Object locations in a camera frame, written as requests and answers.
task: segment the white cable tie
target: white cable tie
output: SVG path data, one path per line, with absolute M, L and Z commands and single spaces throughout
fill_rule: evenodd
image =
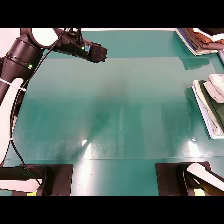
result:
M 8 85 L 10 85 L 10 86 L 12 86 L 12 87 L 14 87 L 14 88 L 16 88 L 16 89 L 22 90 L 23 92 L 26 92 L 26 89 L 21 88 L 20 86 L 15 86 L 15 85 L 13 85 L 13 84 L 10 83 L 10 82 L 5 81 L 4 79 L 1 79 L 1 78 L 0 78 L 0 81 L 1 81 L 1 82 L 4 82 L 5 84 L 8 84 Z

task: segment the teal tabletop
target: teal tabletop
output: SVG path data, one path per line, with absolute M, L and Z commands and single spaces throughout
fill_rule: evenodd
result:
M 159 195 L 157 162 L 209 161 L 224 176 L 224 141 L 210 139 L 191 89 L 224 72 L 217 54 L 194 56 L 168 31 L 83 36 L 108 59 L 45 60 L 14 132 L 26 163 L 73 164 L 71 195 Z M 4 166 L 18 164 L 10 146 Z

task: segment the yellow label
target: yellow label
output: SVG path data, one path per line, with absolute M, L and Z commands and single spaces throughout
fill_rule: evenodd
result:
M 205 192 L 202 189 L 194 189 L 195 196 L 205 196 Z
M 31 192 L 31 193 L 27 193 L 27 196 L 37 196 L 37 192 Z

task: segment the wire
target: wire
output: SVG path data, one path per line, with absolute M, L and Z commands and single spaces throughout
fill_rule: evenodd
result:
M 29 169 L 26 165 L 26 163 L 24 162 L 22 156 L 20 155 L 19 151 L 16 148 L 15 142 L 13 140 L 13 120 L 14 120 L 14 114 L 15 114 L 15 109 L 16 109 L 16 103 L 18 100 L 18 97 L 22 91 L 22 89 L 26 86 L 26 84 L 33 78 L 33 76 L 35 75 L 35 73 L 37 72 L 37 70 L 39 69 L 39 67 L 41 66 L 41 64 L 43 63 L 43 61 L 46 59 L 46 57 L 51 53 L 51 51 L 53 50 L 53 48 L 57 45 L 57 43 L 61 40 L 62 36 L 64 35 L 64 33 L 66 32 L 66 28 L 64 28 L 63 32 L 60 34 L 60 36 L 58 37 L 58 39 L 53 43 L 53 45 L 50 47 L 50 49 L 48 50 L 48 52 L 42 57 L 42 59 L 40 60 L 40 62 L 38 63 L 36 69 L 34 70 L 34 72 L 32 73 L 32 75 L 30 76 L 29 79 L 27 79 L 23 85 L 21 86 L 21 89 L 19 89 L 17 96 L 15 98 L 15 101 L 13 103 L 13 109 L 12 109 L 12 113 L 11 113 L 11 117 L 10 117 L 10 142 L 12 144 L 12 147 L 14 149 L 14 151 L 16 152 L 17 156 L 19 157 L 19 159 L 21 160 L 24 168 L 27 170 L 27 172 L 37 181 L 37 183 L 39 184 L 39 186 L 42 188 L 44 194 L 47 196 L 46 192 L 44 191 L 43 186 L 41 185 L 41 183 L 39 182 L 39 180 L 35 177 L 35 175 L 37 175 L 36 172 L 32 171 L 35 175 L 33 175 L 33 173 L 30 171 L 31 169 Z

